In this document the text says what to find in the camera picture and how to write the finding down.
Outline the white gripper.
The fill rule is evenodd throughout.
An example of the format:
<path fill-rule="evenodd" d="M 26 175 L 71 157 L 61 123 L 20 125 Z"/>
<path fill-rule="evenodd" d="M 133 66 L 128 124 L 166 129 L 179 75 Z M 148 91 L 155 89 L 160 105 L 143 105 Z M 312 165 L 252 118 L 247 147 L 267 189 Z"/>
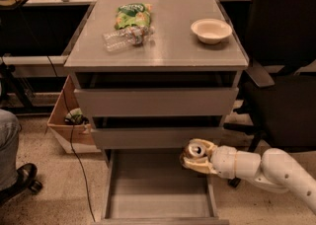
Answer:
<path fill-rule="evenodd" d="M 220 146 L 217 148 L 213 142 L 198 138 L 192 139 L 191 141 L 202 143 L 206 147 L 206 155 L 212 155 L 210 161 L 208 157 L 188 158 L 181 156 L 180 162 L 184 168 L 206 175 L 216 173 L 222 179 L 235 178 L 234 166 L 235 156 L 237 154 L 236 148 L 229 146 Z"/>

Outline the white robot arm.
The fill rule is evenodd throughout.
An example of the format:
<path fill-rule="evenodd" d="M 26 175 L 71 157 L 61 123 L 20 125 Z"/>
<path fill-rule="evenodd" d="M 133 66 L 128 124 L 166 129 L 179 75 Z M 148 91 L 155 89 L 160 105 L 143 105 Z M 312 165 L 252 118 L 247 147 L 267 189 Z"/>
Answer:
<path fill-rule="evenodd" d="M 281 149 L 270 148 L 259 155 L 194 138 L 184 147 L 180 161 L 184 168 L 202 174 L 238 178 L 275 193 L 291 191 L 316 213 L 316 180 Z"/>

